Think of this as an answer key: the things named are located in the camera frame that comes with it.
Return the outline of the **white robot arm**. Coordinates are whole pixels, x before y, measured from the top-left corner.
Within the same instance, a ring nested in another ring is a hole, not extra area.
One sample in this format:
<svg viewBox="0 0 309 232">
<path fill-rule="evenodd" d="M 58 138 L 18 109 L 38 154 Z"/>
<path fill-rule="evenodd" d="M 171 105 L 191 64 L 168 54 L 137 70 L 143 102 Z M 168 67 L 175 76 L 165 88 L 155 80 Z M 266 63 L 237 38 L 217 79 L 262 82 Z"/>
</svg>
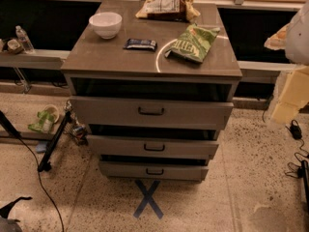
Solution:
<svg viewBox="0 0 309 232">
<path fill-rule="evenodd" d="M 296 64 L 271 114 L 271 120 L 287 124 L 309 103 L 309 1 L 291 21 L 268 38 L 264 47 L 285 50 L 285 56 Z"/>
</svg>

